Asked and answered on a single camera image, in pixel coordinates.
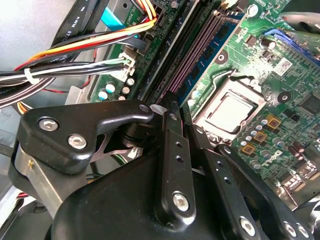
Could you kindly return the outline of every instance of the yellow wire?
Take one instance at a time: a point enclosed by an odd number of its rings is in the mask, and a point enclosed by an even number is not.
[[[151,21],[128,27],[122,31],[120,30],[120,31],[108,33],[108,34],[105,34],[102,36],[97,36],[97,37],[90,38],[87,40],[82,40],[82,41],[71,43],[71,44],[68,44],[65,46],[56,47],[56,48],[49,49],[49,50],[46,50],[43,52],[39,52],[39,53],[35,54],[34,56],[32,56],[29,60],[34,60],[34,59],[40,58],[40,57],[47,55],[47,54],[53,54],[56,52],[64,51],[64,50],[67,50],[70,48],[76,48],[76,47],[86,45],[86,44],[92,44],[92,43],[96,43],[96,42],[104,42],[104,41],[107,41],[110,39],[117,39],[117,38],[120,38],[120,37],[123,37],[126,35],[140,33],[140,32],[143,32],[143,31],[146,31],[146,30],[152,28],[154,26],[156,20],[157,19],[155,18]]]

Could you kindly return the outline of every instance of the screw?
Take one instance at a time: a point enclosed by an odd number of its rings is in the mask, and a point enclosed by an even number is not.
[[[288,233],[290,233],[290,235],[292,237],[296,237],[297,236],[296,231],[294,230],[294,228],[287,221],[284,221],[284,227],[288,231]]]
[[[139,105],[139,108],[140,108],[142,111],[144,111],[145,113],[149,112],[149,108],[148,108],[147,106],[143,105],[143,104],[140,104],[140,105]]]
[[[86,139],[79,134],[71,135],[68,138],[68,143],[71,147],[75,149],[84,149],[85,146],[87,145]]]
[[[306,238],[309,238],[309,234],[305,230],[305,228],[300,223],[297,223],[297,225],[298,225],[298,230],[300,231],[300,233],[302,233],[302,235],[305,236]]]
[[[57,130],[58,128],[58,123],[55,120],[49,118],[41,119],[38,124],[42,130],[49,132]]]
[[[173,203],[182,212],[185,212],[189,209],[189,202],[181,193],[173,194]]]
[[[200,134],[203,134],[203,133],[204,133],[203,129],[202,129],[201,127],[199,127],[199,126],[196,126],[196,130],[197,130],[197,132],[200,133]]]
[[[175,120],[175,121],[177,121],[177,120],[178,120],[177,116],[176,116],[176,115],[174,115],[173,113],[170,113],[170,117],[171,117],[173,120]]]
[[[256,234],[256,231],[255,231],[255,228],[254,226],[252,225],[252,223],[246,219],[244,216],[241,216],[240,217],[240,224],[241,224],[241,227],[243,228],[243,230],[249,234],[250,236],[254,236]]]
[[[229,148],[227,148],[226,146],[223,147],[223,149],[225,150],[226,153],[231,154],[231,151]]]

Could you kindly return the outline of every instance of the black plastic bracket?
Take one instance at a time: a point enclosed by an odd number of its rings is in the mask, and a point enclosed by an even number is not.
[[[272,240],[314,239],[307,226],[296,219],[294,213],[265,184],[265,182],[228,145],[219,144],[215,150],[228,162],[243,196],[251,209],[258,211],[255,220]]]
[[[164,226],[180,231],[196,218],[195,190],[178,102],[173,97],[165,107],[154,212]]]
[[[88,166],[96,151],[98,135],[111,135],[125,124],[146,124],[153,116],[153,111],[140,100],[37,108],[21,118],[17,141],[27,154],[57,171],[77,174]],[[40,128],[43,119],[54,120],[58,128],[52,131]],[[68,144],[68,138],[75,134],[85,139],[83,149]]]
[[[268,240],[261,233],[244,201],[226,160],[213,152],[206,132],[197,125],[187,126],[192,160],[204,170],[214,209],[226,239]]]

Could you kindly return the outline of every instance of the capacitor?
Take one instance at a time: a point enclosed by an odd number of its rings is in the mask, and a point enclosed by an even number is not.
[[[250,142],[252,140],[252,136],[247,132],[245,131],[244,133],[242,133],[242,136],[244,137],[244,139],[248,142]]]
[[[301,160],[304,159],[304,157],[303,157],[302,155],[299,155],[299,156],[297,157],[297,159],[298,159],[299,161],[301,161]]]
[[[248,6],[248,9],[246,11],[246,14],[248,15],[248,17],[252,18],[254,17],[255,15],[257,15],[259,12],[259,8],[257,5],[255,4],[252,4],[250,6]]]
[[[126,84],[131,87],[135,84],[135,80],[133,78],[128,78]]]
[[[287,150],[296,158],[299,157],[299,152],[297,150],[295,150],[295,148],[293,146],[288,146]]]
[[[251,136],[255,136],[255,135],[257,135],[257,130],[253,127],[253,126],[250,126],[250,127],[248,127],[248,132],[249,132],[249,134],[251,135]]]
[[[114,93],[116,90],[115,84],[113,82],[108,82],[107,85],[105,85],[105,90],[110,94]]]
[[[195,105],[195,103],[196,103],[196,101],[193,100],[193,99],[189,99],[189,100],[188,100],[188,105],[189,105],[190,107],[192,107],[193,105]]]
[[[238,142],[239,142],[239,144],[241,145],[241,146],[245,146],[245,145],[247,145],[247,141],[246,141],[246,139],[244,138],[244,137],[239,137],[239,139],[238,139]]]
[[[118,97],[118,100],[119,100],[119,101],[126,100],[126,97],[121,95],[121,96]]]
[[[286,145],[285,142],[280,137],[276,137],[275,139],[273,139],[273,143],[278,148],[283,148]]]
[[[108,93],[105,89],[101,89],[98,93],[98,97],[100,100],[106,100],[108,98]]]
[[[124,95],[127,95],[130,93],[130,88],[128,88],[127,86],[124,86],[121,90],[121,92],[124,94]]]
[[[256,159],[251,160],[250,165],[254,170],[259,170],[261,168],[261,164]]]
[[[260,131],[261,129],[262,129],[262,124],[261,123],[259,123],[258,121],[254,121],[253,123],[252,123],[252,126],[256,129],[256,130],[258,130],[258,131]]]
[[[270,154],[270,152],[268,150],[262,150],[260,152],[260,154],[262,155],[262,157],[266,160],[269,160],[272,156]]]
[[[292,146],[295,148],[295,150],[297,150],[299,153],[303,153],[305,151],[304,147],[298,143],[297,141],[294,141],[292,143]]]
[[[264,116],[258,116],[257,120],[259,121],[259,123],[261,123],[262,125],[267,125],[268,120],[264,117]]]
[[[272,50],[277,46],[277,43],[275,41],[272,41],[265,37],[261,40],[260,44],[262,47],[265,47],[269,50]]]

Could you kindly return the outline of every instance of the integrated circuit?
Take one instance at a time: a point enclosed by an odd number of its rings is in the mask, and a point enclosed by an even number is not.
[[[320,98],[310,94],[300,103],[300,107],[312,115],[318,114],[320,113]]]

